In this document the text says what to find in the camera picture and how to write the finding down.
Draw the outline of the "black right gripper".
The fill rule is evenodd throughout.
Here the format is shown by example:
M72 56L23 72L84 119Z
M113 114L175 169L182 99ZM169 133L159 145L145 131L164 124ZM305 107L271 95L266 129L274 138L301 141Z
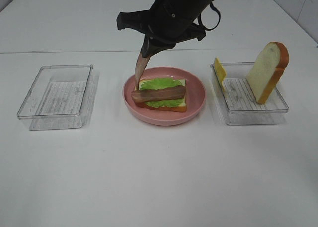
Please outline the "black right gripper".
M118 30L126 28L145 35L141 56L151 57L161 51L172 49L176 43L191 39L199 41L205 37L207 28L201 20L201 13L213 6L214 0L155 0L148 10L120 12L116 22Z

